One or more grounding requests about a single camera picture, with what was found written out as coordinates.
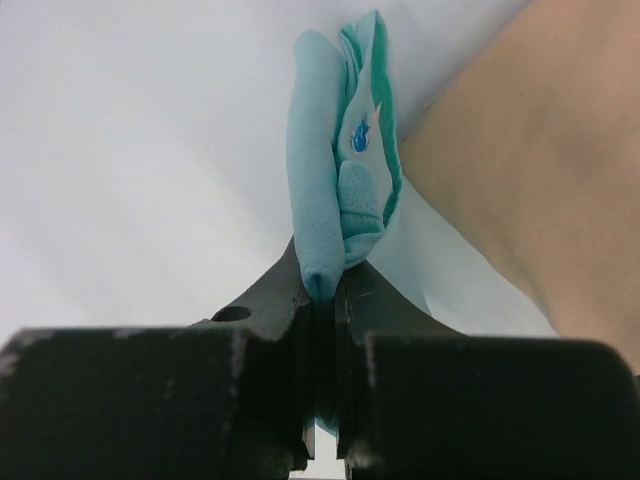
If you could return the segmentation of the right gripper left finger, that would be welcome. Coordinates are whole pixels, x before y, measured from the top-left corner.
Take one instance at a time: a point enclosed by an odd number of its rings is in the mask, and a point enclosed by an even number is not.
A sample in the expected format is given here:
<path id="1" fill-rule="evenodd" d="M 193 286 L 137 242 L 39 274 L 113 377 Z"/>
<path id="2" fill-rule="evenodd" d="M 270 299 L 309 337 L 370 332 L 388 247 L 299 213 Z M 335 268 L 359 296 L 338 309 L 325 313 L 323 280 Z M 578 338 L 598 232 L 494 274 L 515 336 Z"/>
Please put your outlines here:
<path id="1" fill-rule="evenodd" d="M 188 327 L 25 329 L 1 351 L 5 479 L 285 479 L 314 456 L 295 251 Z"/>

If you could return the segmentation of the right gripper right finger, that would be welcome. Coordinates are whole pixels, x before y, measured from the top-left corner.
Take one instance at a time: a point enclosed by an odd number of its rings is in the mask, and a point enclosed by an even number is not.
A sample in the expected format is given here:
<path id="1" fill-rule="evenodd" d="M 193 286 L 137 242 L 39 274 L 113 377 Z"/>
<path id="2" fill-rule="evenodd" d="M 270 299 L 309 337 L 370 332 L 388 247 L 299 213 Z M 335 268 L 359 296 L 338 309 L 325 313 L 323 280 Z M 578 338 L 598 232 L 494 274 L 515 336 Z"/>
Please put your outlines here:
<path id="1" fill-rule="evenodd" d="M 335 321 L 349 478 L 638 477 L 638 384 L 612 348 L 463 335 L 369 264 L 343 275 Z"/>

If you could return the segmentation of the teal green t shirt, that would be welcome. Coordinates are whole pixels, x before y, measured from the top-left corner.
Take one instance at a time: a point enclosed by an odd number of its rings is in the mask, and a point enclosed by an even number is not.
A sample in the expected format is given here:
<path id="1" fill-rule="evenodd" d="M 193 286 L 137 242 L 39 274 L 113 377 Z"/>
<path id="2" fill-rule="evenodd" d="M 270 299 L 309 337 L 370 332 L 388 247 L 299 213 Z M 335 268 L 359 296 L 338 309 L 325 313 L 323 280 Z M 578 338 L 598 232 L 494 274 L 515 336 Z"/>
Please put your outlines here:
<path id="1" fill-rule="evenodd" d="M 405 298 L 428 309 L 402 224 L 388 31 L 373 10 L 332 42 L 309 30 L 294 46 L 286 162 L 301 278 L 325 307 L 343 273 L 370 262 Z"/>

